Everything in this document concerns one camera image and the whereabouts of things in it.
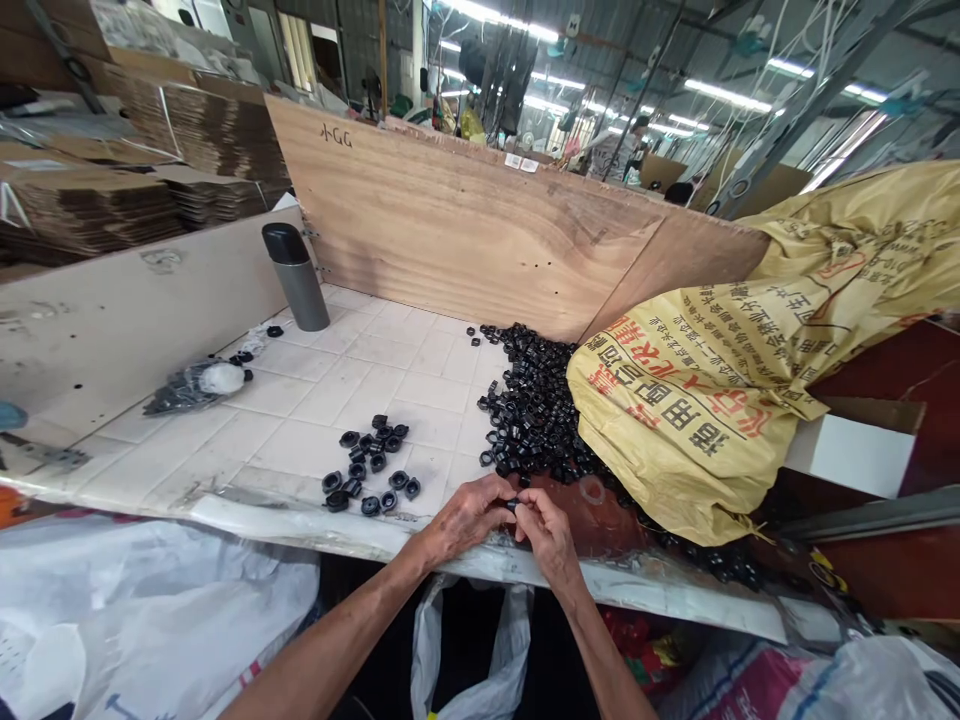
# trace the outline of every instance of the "cardboard box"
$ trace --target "cardboard box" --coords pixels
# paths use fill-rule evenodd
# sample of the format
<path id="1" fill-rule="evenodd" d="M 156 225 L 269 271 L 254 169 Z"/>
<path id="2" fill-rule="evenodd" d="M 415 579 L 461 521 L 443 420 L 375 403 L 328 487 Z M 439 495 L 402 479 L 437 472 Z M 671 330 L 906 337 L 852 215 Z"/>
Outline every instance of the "cardboard box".
<path id="1" fill-rule="evenodd" d="M 799 423 L 784 467 L 876 497 L 897 497 L 926 404 L 819 399 L 830 412 Z"/>

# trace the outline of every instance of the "wooden board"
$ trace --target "wooden board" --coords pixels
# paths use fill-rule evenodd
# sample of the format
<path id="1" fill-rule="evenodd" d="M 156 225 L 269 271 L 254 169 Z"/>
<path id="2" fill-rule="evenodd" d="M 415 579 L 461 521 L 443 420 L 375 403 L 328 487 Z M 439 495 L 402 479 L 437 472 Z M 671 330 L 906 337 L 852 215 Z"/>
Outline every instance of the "wooden board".
<path id="1" fill-rule="evenodd" d="M 721 257 L 741 279 L 766 245 L 762 233 L 553 168 L 515 170 L 503 153 L 405 123 L 388 132 L 273 97 L 267 107 L 326 279 L 379 297 L 574 341 L 604 308 L 629 307 L 609 302 L 628 272 L 641 290 L 623 288 L 618 302 L 720 282 L 727 271 L 710 266 Z M 654 262 L 638 265 L 651 245 Z"/>
<path id="2" fill-rule="evenodd" d="M 288 208 L 0 286 L 0 387 L 19 434 L 70 445 L 279 312 L 261 227 Z"/>

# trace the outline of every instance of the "hand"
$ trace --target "hand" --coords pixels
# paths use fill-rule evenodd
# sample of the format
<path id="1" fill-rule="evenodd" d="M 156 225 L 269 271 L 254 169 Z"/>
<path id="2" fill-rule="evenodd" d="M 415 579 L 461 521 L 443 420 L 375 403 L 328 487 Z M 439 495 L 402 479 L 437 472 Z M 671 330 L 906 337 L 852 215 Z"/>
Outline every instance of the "hand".
<path id="1" fill-rule="evenodd" d="M 560 604 L 566 606 L 577 591 L 586 590 L 567 514 L 553 504 L 545 490 L 531 488 L 517 497 L 517 542 L 530 538 L 540 572 Z"/>
<path id="2" fill-rule="evenodd" d="M 479 545 L 498 525 L 516 522 L 506 507 L 491 504 L 517 496 L 510 483 L 498 475 L 487 475 L 457 488 L 433 521 L 419 535 L 429 566 L 453 560 Z"/>

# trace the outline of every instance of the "worker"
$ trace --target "worker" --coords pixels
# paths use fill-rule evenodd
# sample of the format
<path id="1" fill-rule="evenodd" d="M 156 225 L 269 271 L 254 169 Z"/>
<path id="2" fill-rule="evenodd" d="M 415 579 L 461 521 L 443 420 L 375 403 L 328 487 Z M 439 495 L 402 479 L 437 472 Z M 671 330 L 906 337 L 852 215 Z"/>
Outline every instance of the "worker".
<path id="1" fill-rule="evenodd" d="M 515 512 L 505 501 L 517 499 Z M 656 720 L 590 597 L 563 511 L 544 490 L 519 495 L 497 475 L 464 483 L 433 521 L 380 572 L 285 648 L 220 720 L 325 720 L 380 636 L 432 571 L 515 524 L 562 607 L 603 720 Z M 476 717 L 483 717 L 477 708 Z"/>
<path id="2" fill-rule="evenodd" d="M 634 153 L 641 148 L 643 133 L 649 124 L 650 118 L 646 115 L 641 115 L 634 120 L 630 125 L 630 131 L 623 136 L 623 142 L 620 143 L 620 150 L 616 157 L 613 153 L 617 149 L 617 143 L 620 142 L 620 133 L 604 130 L 587 143 L 583 149 L 584 152 L 590 152 L 590 169 L 587 170 L 587 177 L 603 180 L 606 176 L 611 182 L 622 182 L 627 173 L 627 164 L 633 159 Z"/>

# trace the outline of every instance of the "forearm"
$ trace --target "forearm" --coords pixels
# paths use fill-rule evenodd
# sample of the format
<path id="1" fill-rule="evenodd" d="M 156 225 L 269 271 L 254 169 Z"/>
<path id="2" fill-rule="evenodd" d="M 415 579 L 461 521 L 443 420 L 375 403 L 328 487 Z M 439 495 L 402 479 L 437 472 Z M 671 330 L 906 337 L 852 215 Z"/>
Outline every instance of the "forearm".
<path id="1" fill-rule="evenodd" d="M 414 536 L 385 568 L 281 652 L 222 720 L 324 720 L 430 562 Z"/>
<path id="2" fill-rule="evenodd" d="M 557 597 L 580 648 L 601 717 L 656 720 L 656 711 L 613 644 L 586 584 L 581 580 Z"/>

